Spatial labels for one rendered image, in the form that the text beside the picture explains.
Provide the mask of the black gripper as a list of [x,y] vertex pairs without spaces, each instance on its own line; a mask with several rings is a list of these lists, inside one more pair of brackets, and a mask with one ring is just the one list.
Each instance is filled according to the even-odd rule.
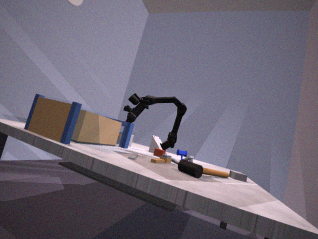
[[126,122],[129,122],[129,123],[134,122],[140,114],[141,114],[141,111],[137,107],[135,107],[132,112],[128,113]]

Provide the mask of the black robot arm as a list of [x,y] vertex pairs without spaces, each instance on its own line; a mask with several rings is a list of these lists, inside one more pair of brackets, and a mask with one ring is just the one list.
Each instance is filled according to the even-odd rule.
[[[174,148],[175,143],[177,142],[177,133],[182,120],[183,115],[187,111],[187,107],[184,103],[181,103],[175,96],[173,97],[155,97],[147,95],[145,97],[139,97],[136,93],[131,95],[128,99],[133,105],[142,112],[145,108],[149,109],[149,105],[157,103],[174,103],[177,106],[177,116],[173,125],[173,129],[168,134],[167,141],[160,143],[162,150],[166,151],[168,148]],[[140,102],[140,103],[139,103]],[[134,108],[130,108],[129,105],[124,106],[124,111],[132,112]]]

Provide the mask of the black mallet with wooden handle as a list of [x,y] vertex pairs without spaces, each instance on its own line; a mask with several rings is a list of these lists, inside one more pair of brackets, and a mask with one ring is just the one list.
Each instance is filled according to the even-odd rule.
[[223,177],[223,178],[228,178],[229,173],[227,172],[222,172],[214,169],[209,169],[209,168],[204,168],[201,165],[197,163],[192,163],[190,161],[182,159],[178,163],[178,169],[181,172],[184,172],[188,175],[191,175],[195,178],[200,178],[202,174],[204,175],[209,175],[209,176],[215,176],[215,177]]

